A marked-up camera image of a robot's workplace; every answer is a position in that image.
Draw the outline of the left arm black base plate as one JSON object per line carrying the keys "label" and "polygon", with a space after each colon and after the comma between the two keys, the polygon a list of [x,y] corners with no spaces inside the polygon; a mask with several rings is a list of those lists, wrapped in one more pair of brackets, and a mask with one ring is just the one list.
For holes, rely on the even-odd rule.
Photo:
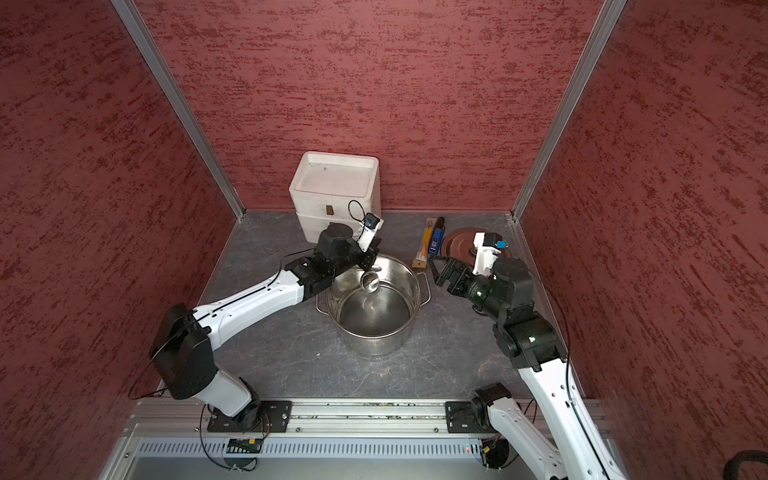
{"label": "left arm black base plate", "polygon": [[206,429],[210,433],[285,433],[293,403],[288,400],[262,400],[258,407],[247,407],[235,417],[214,408]]}

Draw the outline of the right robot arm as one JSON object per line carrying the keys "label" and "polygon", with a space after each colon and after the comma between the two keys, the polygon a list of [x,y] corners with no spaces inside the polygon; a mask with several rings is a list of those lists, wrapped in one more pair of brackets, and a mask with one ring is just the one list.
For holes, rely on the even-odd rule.
{"label": "right robot arm", "polygon": [[436,286],[492,320],[497,345],[530,390],[549,432],[543,434],[500,384],[475,391],[479,423],[504,438],[538,479],[624,478],[581,397],[559,334],[536,310],[535,282],[525,263],[500,258],[487,273],[451,257],[432,257],[428,265]]}

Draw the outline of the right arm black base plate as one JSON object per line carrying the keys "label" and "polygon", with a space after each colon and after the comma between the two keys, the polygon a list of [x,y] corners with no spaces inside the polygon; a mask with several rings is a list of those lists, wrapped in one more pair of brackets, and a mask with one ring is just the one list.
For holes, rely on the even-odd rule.
{"label": "right arm black base plate", "polygon": [[512,413],[523,413],[521,405],[509,398],[483,407],[470,401],[447,401],[444,407],[447,430],[452,434],[497,434],[490,421],[490,407],[510,407]]}

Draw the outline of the stainless steel pot lid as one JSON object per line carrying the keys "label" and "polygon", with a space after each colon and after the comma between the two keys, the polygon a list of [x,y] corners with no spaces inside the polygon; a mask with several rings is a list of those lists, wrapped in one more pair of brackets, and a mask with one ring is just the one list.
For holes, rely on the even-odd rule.
{"label": "stainless steel pot lid", "polygon": [[476,233],[488,233],[479,227],[462,227],[452,230],[444,236],[440,256],[452,257],[466,264],[474,264],[477,248],[474,246]]}

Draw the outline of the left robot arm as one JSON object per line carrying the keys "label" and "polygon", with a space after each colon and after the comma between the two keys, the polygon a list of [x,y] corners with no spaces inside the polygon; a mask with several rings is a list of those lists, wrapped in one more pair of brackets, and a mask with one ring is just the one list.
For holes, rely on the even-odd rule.
{"label": "left robot arm", "polygon": [[330,223],[311,254],[296,252],[273,276],[225,299],[188,308],[171,307],[156,333],[150,364],[176,400],[196,398],[230,418],[242,432],[262,427],[261,400],[244,380],[220,368],[214,351],[255,323],[307,301],[341,274],[371,269],[378,255],[383,220],[372,213],[355,236],[351,227]]}

